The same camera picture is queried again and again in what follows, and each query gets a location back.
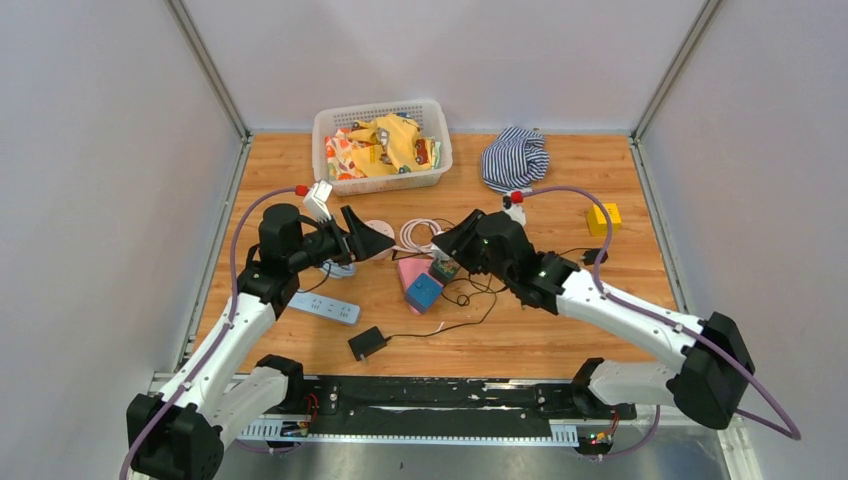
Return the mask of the dark green adapter plug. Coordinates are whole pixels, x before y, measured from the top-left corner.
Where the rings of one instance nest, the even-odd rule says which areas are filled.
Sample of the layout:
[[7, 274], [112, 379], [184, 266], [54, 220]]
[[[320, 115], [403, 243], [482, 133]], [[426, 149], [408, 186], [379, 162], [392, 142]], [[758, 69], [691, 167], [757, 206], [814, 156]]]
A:
[[452, 259], [434, 259], [428, 268], [428, 275], [441, 285], [448, 285], [460, 269], [460, 265]]

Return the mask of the pink triangular power strip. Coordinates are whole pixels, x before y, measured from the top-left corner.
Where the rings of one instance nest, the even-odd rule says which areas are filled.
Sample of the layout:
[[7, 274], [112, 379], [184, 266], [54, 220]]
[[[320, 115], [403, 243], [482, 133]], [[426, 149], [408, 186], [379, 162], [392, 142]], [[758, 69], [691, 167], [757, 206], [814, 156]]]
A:
[[401, 282], [401, 291], [405, 293], [420, 275], [431, 280], [435, 278], [429, 273], [432, 260], [430, 258], [405, 258], [397, 261], [397, 272]]

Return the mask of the blue cube socket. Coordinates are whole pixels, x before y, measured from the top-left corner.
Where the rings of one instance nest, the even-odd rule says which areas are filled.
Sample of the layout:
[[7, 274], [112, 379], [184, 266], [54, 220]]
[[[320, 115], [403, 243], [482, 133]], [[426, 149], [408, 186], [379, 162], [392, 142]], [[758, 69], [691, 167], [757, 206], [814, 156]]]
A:
[[443, 289], [443, 284], [427, 273], [421, 273], [406, 288], [404, 299], [414, 314], [422, 315], [440, 298]]

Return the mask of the yellow cube socket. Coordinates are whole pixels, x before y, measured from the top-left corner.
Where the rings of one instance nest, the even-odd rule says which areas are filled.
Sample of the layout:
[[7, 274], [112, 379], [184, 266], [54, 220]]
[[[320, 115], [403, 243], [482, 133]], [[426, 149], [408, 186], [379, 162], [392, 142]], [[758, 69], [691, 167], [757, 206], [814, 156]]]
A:
[[586, 222], [591, 236], [602, 237], [619, 231], [622, 217], [616, 203], [604, 203], [603, 207], [593, 205], [587, 211]]

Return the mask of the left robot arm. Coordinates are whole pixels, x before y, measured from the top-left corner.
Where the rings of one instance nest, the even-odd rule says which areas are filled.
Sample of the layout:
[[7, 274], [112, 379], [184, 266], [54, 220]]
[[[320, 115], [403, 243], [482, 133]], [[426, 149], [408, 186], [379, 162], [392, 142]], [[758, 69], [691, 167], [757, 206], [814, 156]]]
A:
[[345, 206], [339, 227], [331, 216], [302, 215], [275, 204], [258, 227], [257, 259], [232, 272], [232, 292], [217, 323], [190, 359], [155, 394], [139, 394], [127, 409], [128, 453], [119, 476], [211, 479], [226, 449], [254, 420], [276, 406], [298, 411], [306, 400], [303, 367], [277, 355], [259, 361], [235, 387], [237, 368], [280, 318], [300, 288], [299, 274], [327, 261], [368, 260], [395, 245]]

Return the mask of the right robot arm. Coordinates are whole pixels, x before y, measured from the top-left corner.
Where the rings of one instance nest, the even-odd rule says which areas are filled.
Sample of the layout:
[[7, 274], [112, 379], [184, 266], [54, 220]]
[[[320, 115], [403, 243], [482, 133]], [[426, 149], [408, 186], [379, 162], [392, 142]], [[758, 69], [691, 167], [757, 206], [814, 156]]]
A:
[[433, 239], [472, 274], [491, 274], [522, 304], [595, 325], [654, 357], [652, 363], [590, 359], [575, 376], [571, 403], [584, 417], [618, 404], [668, 405], [690, 420], [727, 428], [755, 367], [736, 322], [654, 305], [606, 283], [553, 251], [538, 251], [504, 212], [473, 211]]

